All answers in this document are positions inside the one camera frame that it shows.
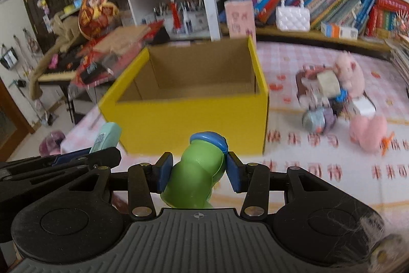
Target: green toy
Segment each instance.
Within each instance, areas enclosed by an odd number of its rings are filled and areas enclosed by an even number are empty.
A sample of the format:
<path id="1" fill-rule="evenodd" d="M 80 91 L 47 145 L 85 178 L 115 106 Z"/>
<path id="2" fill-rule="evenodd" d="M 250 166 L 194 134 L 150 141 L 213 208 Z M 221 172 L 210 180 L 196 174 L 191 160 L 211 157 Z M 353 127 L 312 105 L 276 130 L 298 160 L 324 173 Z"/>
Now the green toy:
<path id="1" fill-rule="evenodd" d="M 172 208 L 213 208 L 214 185 L 226 171 L 227 141 L 215 132 L 196 133 L 172 169 L 162 200 Z"/>

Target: black bag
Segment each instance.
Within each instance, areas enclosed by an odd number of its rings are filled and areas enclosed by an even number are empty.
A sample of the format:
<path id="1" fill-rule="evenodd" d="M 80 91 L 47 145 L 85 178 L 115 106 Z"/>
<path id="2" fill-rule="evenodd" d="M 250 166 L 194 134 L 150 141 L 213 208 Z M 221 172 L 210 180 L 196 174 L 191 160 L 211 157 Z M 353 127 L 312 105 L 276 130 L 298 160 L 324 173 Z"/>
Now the black bag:
<path id="1" fill-rule="evenodd" d="M 13 47 L 7 50 L 5 45 L 1 48 L 0 64 L 7 70 L 13 69 L 18 63 L 18 57 Z"/>

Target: white handbag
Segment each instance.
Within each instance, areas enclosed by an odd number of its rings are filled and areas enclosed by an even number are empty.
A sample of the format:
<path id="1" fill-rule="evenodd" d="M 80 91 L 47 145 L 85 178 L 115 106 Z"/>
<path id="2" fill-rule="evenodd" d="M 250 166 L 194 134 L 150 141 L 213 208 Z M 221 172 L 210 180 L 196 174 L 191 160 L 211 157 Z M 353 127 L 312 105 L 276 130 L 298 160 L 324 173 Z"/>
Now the white handbag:
<path id="1" fill-rule="evenodd" d="M 277 28 L 282 31 L 310 30 L 310 10 L 304 8 L 304 0 L 300 0 L 300 7 L 285 6 L 286 0 L 281 0 L 281 6 L 276 8 Z"/>

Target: pink card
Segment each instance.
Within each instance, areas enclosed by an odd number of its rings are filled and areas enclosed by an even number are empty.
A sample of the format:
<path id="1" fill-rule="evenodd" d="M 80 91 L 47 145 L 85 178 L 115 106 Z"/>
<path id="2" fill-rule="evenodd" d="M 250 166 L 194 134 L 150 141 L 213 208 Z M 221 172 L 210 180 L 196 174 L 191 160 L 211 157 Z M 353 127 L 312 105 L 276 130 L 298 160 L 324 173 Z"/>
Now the pink card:
<path id="1" fill-rule="evenodd" d="M 250 35 L 256 42 L 256 23 L 251 0 L 231 0 L 224 3 L 230 38 Z"/>

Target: yellow cardboard box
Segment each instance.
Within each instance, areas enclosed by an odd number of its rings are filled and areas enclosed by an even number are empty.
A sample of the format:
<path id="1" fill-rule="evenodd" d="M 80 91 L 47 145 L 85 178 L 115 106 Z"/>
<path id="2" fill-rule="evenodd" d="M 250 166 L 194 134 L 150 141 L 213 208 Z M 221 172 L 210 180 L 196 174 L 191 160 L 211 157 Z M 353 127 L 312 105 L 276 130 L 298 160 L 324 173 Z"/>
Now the yellow cardboard box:
<path id="1" fill-rule="evenodd" d="M 180 155 L 214 131 L 240 155 L 264 150 L 269 92 L 251 39 L 145 48 L 99 107 L 128 154 Z"/>

